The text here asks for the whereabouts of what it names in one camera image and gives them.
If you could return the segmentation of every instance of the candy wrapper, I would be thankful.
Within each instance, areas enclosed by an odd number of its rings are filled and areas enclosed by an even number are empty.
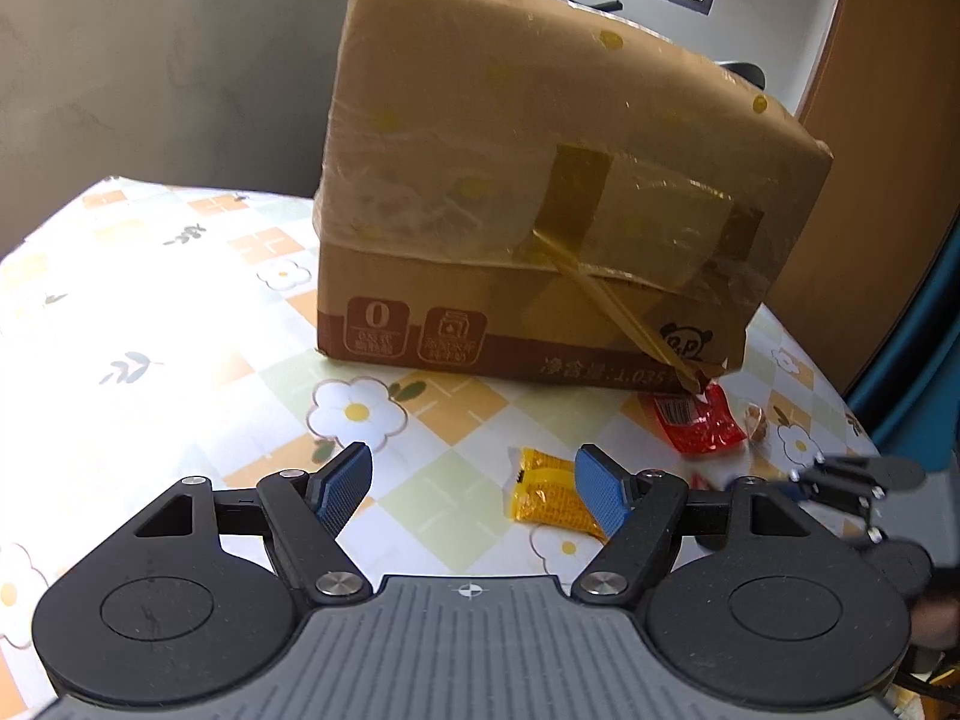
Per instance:
[[[520,453],[520,473],[511,496],[510,515],[517,522],[554,525],[607,540],[577,494],[573,463],[535,449],[525,448]]]
[[[710,382],[703,395],[655,396],[654,406],[670,443],[685,455],[719,452],[747,439],[717,382]]]
[[[757,404],[747,404],[743,412],[743,424],[752,442],[762,442],[767,437],[767,415]]]

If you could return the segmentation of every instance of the gray wall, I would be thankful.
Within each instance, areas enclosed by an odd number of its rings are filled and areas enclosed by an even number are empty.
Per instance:
[[[836,3],[622,1],[791,109]],[[106,175],[312,194],[345,3],[0,0],[0,256]]]

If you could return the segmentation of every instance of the gray gripper base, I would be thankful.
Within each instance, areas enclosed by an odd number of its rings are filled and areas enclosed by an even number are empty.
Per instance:
[[[616,608],[550,577],[390,577],[313,613],[284,656],[231,693],[171,709],[64,698],[40,720],[763,720],[673,677]],[[805,720],[890,720],[876,699]]]

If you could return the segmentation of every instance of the panda logo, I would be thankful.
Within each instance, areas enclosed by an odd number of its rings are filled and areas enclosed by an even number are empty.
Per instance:
[[[698,330],[696,327],[678,327],[673,322],[661,327],[661,336],[667,345],[679,357],[685,360],[700,360],[700,352],[713,339],[712,330]]]

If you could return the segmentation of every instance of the checkered pattern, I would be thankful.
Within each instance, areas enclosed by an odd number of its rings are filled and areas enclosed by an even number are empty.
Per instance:
[[[630,470],[712,485],[782,475],[791,453],[874,449],[766,309],[723,385],[737,418],[766,410],[767,436],[697,464],[668,444],[647,396],[325,359],[310,214],[305,199],[112,178],[3,261],[0,546],[22,545],[49,583],[179,477],[249,487],[318,469],[360,436],[380,445],[373,487],[340,543],[374,584],[544,571],[568,582],[599,545],[507,518],[520,447],[572,459],[596,442]],[[331,407],[332,392],[349,402]],[[0,654],[0,718],[51,696],[30,648],[0,631]]]

